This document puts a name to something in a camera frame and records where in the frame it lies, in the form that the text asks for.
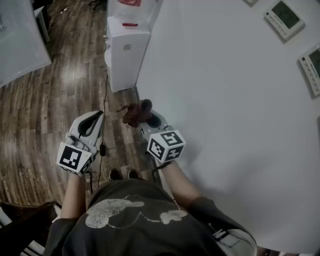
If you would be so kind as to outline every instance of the black and white marker cube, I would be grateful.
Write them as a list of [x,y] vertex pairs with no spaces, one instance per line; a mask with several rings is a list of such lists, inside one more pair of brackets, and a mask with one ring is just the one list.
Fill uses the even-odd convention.
[[180,157],[186,142],[178,130],[150,135],[147,151],[161,163]]
[[56,164],[65,171],[82,176],[92,163],[92,153],[61,142]]

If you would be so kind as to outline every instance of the black cable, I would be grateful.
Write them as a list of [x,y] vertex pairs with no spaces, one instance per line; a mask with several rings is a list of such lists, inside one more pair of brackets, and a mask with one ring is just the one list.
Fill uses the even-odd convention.
[[154,169],[151,171],[152,176],[154,176],[155,171],[158,171],[158,170],[160,170],[160,169],[163,169],[163,168],[165,168],[166,166],[168,166],[168,165],[170,165],[170,164],[171,164],[171,161],[165,162],[164,164],[158,166],[157,168],[154,168]]
[[102,156],[101,156],[100,167],[99,167],[98,187],[100,186],[99,182],[100,182],[100,176],[101,176],[101,164],[102,164]]
[[[104,99],[103,99],[103,125],[102,125],[102,142],[100,144],[100,147],[104,145],[104,140],[105,140],[105,137],[104,137],[104,130],[105,130],[105,117],[106,117],[106,100],[107,100],[107,81],[105,81],[105,93],[104,93]],[[99,167],[99,176],[98,176],[98,187],[100,185],[100,176],[101,176],[101,164],[102,164],[102,155],[101,155],[101,152],[100,152],[100,157],[101,157],[101,160],[100,160],[100,167]]]
[[67,6],[67,7],[64,7],[64,8],[62,8],[60,11],[59,11],[59,14],[60,14],[60,18],[59,19],[57,19],[56,21],[54,21],[54,23],[51,23],[51,18],[50,18],[50,20],[49,20],[49,28],[50,27],[52,27],[53,25],[55,25],[58,21],[60,21],[60,20],[62,20],[64,17],[62,16],[62,14],[64,14],[67,10],[65,10],[64,11],[64,9],[69,9],[69,8],[73,8],[73,7],[75,7],[76,5],[74,5],[74,6]]

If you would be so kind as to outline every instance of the person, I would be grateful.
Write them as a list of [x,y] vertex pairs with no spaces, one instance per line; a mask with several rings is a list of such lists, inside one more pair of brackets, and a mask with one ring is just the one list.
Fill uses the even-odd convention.
[[88,204],[85,178],[70,174],[45,256],[256,255],[250,233],[202,196],[175,161],[162,168],[175,201],[156,183],[112,169]]

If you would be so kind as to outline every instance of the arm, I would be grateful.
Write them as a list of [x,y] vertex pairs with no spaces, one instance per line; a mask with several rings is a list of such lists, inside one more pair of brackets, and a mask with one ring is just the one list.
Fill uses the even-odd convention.
[[162,173],[178,205],[187,208],[193,200],[202,197],[176,161],[164,167]]
[[62,219],[79,218],[86,212],[85,176],[69,175],[68,185],[61,209]]

